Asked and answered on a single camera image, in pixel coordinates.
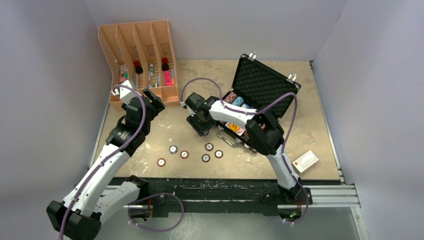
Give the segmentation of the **orange dealer button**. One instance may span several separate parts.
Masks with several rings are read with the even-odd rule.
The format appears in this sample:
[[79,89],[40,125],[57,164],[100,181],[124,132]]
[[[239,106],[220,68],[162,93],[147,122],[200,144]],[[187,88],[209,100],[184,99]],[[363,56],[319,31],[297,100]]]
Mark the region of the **orange dealer button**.
[[235,124],[232,124],[232,123],[230,123],[228,126],[234,132],[238,132],[241,129],[238,125],[235,125]]

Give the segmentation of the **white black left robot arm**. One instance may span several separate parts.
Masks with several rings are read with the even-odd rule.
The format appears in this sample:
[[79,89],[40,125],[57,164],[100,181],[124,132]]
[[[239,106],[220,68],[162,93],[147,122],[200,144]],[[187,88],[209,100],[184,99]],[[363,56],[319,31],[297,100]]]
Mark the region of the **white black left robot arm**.
[[100,155],[82,180],[62,201],[52,201],[46,209],[59,239],[93,240],[106,222],[123,206],[149,199],[149,183],[131,175],[109,194],[102,195],[117,171],[146,140],[151,121],[165,109],[161,98],[150,89],[139,93],[124,85],[115,86],[123,102],[122,116],[106,138]]

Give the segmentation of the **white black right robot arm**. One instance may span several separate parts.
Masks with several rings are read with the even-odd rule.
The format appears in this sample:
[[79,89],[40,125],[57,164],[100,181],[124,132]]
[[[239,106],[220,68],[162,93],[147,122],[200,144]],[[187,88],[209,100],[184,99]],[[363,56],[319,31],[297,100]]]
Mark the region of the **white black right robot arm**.
[[214,96],[204,99],[195,92],[180,104],[189,111],[187,121],[200,136],[207,135],[212,125],[219,121],[245,129],[249,136],[249,145],[268,159],[276,175],[282,200],[288,204],[299,199],[305,202],[310,200],[310,194],[285,153],[290,134],[284,132],[271,113],[270,105],[261,110],[242,108]]

